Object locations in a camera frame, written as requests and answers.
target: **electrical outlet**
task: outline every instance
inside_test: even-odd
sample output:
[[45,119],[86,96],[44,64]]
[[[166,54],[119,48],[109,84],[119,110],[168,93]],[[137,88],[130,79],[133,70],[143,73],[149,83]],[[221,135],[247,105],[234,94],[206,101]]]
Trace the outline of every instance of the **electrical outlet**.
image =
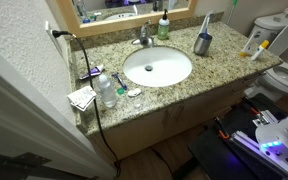
[[52,29],[50,23],[48,21],[45,21],[45,31],[46,31],[46,33],[48,34],[48,36],[50,36],[53,44],[55,45],[55,47],[57,49],[57,51],[60,53],[61,56],[63,56],[61,46],[58,43],[57,39],[53,36],[52,30],[53,29]]

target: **power cord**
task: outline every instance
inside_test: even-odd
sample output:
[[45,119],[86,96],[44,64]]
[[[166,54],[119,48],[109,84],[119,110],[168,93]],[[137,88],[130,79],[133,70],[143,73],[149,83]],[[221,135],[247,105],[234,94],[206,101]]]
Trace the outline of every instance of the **power cord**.
[[155,150],[154,148],[150,147],[150,149],[155,153],[155,155],[156,155],[159,159],[161,159],[161,160],[166,164],[168,170],[170,171],[170,173],[171,173],[171,175],[172,175],[172,177],[173,177],[172,169],[171,169],[170,165],[165,161],[165,159],[163,158],[163,156],[162,156],[157,150]]
[[[58,38],[60,37],[61,35],[70,35],[72,36],[77,42],[78,44],[80,45],[80,47],[82,48],[82,51],[84,53],[84,56],[85,56],[85,62],[86,62],[86,66],[87,66],[87,71],[88,71],[88,75],[89,75],[89,82],[90,82],[90,86],[94,89],[93,87],[93,78],[91,76],[91,68],[90,68],[90,65],[89,65],[89,61],[88,61],[88,58],[87,58],[87,54],[86,54],[86,51],[85,51],[85,48],[82,44],[82,42],[76,38],[76,36],[68,31],[56,31],[56,30],[52,30],[51,33],[53,34],[53,36],[55,38]],[[96,99],[94,99],[94,107],[95,107],[95,114],[96,114],[96,119],[97,119],[97,124],[98,124],[98,128],[100,130],[100,134],[101,134],[101,137],[106,145],[106,147],[111,151],[111,153],[113,154],[113,156],[115,157],[115,162],[114,162],[114,166],[116,167],[116,177],[119,177],[120,174],[121,174],[121,160],[118,160],[115,152],[112,150],[112,148],[110,147],[110,145],[107,143],[106,141],[106,138],[104,136],[104,133],[103,133],[103,129],[102,129],[102,125],[101,125],[101,120],[100,120],[100,116],[99,116],[99,111],[98,111],[98,107],[97,107],[97,102],[96,102]]]

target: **mirror frame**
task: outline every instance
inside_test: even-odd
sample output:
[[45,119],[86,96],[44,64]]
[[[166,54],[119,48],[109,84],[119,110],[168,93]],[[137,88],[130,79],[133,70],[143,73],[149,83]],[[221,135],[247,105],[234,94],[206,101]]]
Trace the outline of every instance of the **mirror frame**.
[[[148,20],[151,20],[152,24],[157,24],[163,15],[163,12],[157,12],[128,17],[124,19],[80,24],[77,19],[72,0],[56,0],[56,3],[61,11],[62,17],[64,18],[69,31],[75,34],[77,37],[93,36],[124,29],[141,27]],[[194,15],[196,4],[197,0],[189,0],[187,8],[171,10],[168,14],[168,18],[170,20],[178,20],[192,17]]]

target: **wooden cabinet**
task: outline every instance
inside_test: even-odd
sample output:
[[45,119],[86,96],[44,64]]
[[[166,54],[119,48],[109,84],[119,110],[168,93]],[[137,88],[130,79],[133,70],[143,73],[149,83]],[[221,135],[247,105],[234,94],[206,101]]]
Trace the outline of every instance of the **wooden cabinet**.
[[[225,113],[238,103],[244,90],[258,75],[244,78],[209,92],[192,97],[171,107],[151,113],[104,132],[107,142],[119,159],[130,156],[162,140],[179,134],[211,118]],[[104,145],[100,134],[92,135],[91,142],[109,163],[114,157]]]
[[[169,115],[169,109],[163,109],[106,130],[104,135],[117,157],[122,159],[159,142]],[[104,151],[110,160],[114,159],[103,143],[100,134],[92,136],[91,140],[100,146],[99,149]]]

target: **toothbrush holder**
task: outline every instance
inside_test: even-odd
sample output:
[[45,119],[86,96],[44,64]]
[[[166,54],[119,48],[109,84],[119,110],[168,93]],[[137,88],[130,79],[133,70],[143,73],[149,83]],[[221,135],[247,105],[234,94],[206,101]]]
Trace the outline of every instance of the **toothbrush holder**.
[[208,51],[213,37],[207,33],[200,33],[194,44],[194,53],[204,56]]

